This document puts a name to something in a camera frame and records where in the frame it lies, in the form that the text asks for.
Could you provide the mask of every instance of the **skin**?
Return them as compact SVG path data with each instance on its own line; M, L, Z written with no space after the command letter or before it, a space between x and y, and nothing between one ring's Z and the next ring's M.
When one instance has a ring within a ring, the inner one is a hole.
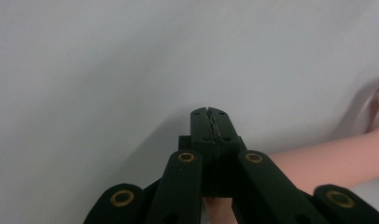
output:
M376 103L379 109L379 90ZM309 194L326 184L351 188L379 177L379 125L359 136L269 156L298 189ZM212 224L237 223L232 199L204 201Z

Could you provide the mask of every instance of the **white background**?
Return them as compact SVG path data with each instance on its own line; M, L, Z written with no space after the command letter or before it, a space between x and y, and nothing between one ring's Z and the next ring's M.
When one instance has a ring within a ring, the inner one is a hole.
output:
M196 108L271 153L354 134L378 85L379 1L0 0L0 223L149 185Z

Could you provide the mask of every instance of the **screw hole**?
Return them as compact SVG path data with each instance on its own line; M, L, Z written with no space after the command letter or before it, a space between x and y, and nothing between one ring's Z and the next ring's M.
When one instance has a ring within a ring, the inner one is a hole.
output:
M352 208L355 206L355 201L344 193L337 190L329 190L327 192L327 198L343 208Z
M178 155L178 159L182 162L192 162L195 160L195 156L191 153L184 152Z
M226 142L230 142L231 141L230 137L223 137L222 140L224 140Z
M309 217L305 216L305 215L297 215L295 216L295 221L298 223L298 224L311 224L312 221Z
M134 194L130 190L124 189L117 191L110 198L110 202L116 207L122 207L133 201Z
M174 213L169 213L163 217L163 223L165 224L176 224L178 223L178 215Z
M246 154L246 159L248 161L254 162L254 163L259 163L262 162L263 158L259 154L256 153L247 153Z

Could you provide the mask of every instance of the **brass ring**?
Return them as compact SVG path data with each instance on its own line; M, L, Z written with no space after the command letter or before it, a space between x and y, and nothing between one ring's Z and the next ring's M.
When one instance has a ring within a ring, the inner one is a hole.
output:
M188 152L183 152L178 155L178 159L182 162L192 162L195 160L195 156Z
M327 198L332 202L332 203L335 203L343 208L352 208L355 206L355 201L353 201L353 199L351 199L349 196L347 196L346 194L344 193L341 193L340 191L337 191L337 190L329 190L327 193ZM341 202L341 201L338 201L336 198L334 198L334 196L340 196L340 197L344 197L344 200L345 202Z
M248 161L254 162L254 163L259 163L262 162L263 158L259 154L256 153L247 153L246 154L246 159Z
M126 199L124 201L117 200L117 197L122 195L122 194L126 194L128 196L128 199ZM129 203L131 203L133 201L133 199L134 199L133 192L131 192L128 189L123 189L123 190L115 192L113 194L113 196L111 196L110 202L116 207L122 207L122 206L125 206L125 205L128 205Z

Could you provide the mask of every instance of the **black mechanical arm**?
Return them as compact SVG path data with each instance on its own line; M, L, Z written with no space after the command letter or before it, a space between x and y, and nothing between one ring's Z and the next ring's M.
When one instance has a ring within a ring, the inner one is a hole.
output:
M265 154L247 150L230 118L215 108L190 114L161 179L145 189L105 191L85 224L200 223L202 197L232 198L239 224L379 224L379 213L348 189L297 189Z

